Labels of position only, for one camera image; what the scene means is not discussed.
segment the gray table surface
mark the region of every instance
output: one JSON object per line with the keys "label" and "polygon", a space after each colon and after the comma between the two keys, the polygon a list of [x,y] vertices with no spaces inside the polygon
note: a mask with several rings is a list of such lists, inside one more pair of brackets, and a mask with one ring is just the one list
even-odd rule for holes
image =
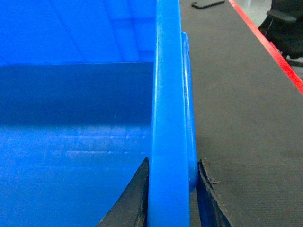
{"label": "gray table surface", "polygon": [[[303,226],[303,96],[232,5],[181,0],[198,158],[241,227]],[[192,226],[199,226],[195,194]]]}

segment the chair armrest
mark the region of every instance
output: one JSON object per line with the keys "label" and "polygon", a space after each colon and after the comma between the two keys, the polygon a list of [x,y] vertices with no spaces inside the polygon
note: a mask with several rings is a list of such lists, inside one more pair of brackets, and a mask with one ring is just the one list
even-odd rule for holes
{"label": "chair armrest", "polygon": [[266,14],[287,24],[292,24],[297,21],[297,18],[275,9],[268,11]]}

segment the blue plastic bin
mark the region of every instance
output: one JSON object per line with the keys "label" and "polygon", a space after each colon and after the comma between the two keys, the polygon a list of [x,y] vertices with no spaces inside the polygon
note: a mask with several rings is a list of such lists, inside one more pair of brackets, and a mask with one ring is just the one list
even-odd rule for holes
{"label": "blue plastic bin", "polygon": [[148,226],[189,226],[179,2],[3,0],[0,11],[0,226],[93,227],[145,157]]}

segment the floor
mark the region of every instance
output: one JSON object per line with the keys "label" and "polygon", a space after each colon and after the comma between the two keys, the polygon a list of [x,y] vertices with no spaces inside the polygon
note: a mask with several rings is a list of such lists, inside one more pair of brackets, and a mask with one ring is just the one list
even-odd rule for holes
{"label": "floor", "polygon": [[[266,12],[270,10],[271,0],[235,0],[247,16],[259,26],[266,18]],[[293,67],[300,78],[303,79],[303,68]]]}
{"label": "floor", "polygon": [[[267,0],[236,1],[257,26],[270,9]],[[302,227],[301,94],[228,1],[201,11],[180,2],[198,158],[220,182],[214,188],[233,226]],[[195,193],[191,226],[201,227],[194,201]]]}

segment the red table edge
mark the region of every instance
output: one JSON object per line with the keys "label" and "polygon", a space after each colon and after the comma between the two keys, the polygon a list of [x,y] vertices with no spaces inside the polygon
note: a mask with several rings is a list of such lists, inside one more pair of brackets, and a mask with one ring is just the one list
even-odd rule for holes
{"label": "red table edge", "polygon": [[244,11],[234,0],[229,0],[229,2],[235,8],[237,13],[242,17],[244,22],[255,34],[255,36],[259,39],[259,41],[263,44],[265,49],[270,53],[273,59],[278,63],[281,69],[285,72],[285,74],[289,77],[289,79],[293,82],[293,84],[298,88],[298,90],[303,95],[303,81],[296,74],[296,72],[290,67],[287,61],[282,57],[282,55],[279,53],[277,48],[263,36],[263,34],[259,31],[258,27],[251,21],[251,19],[244,13]]}

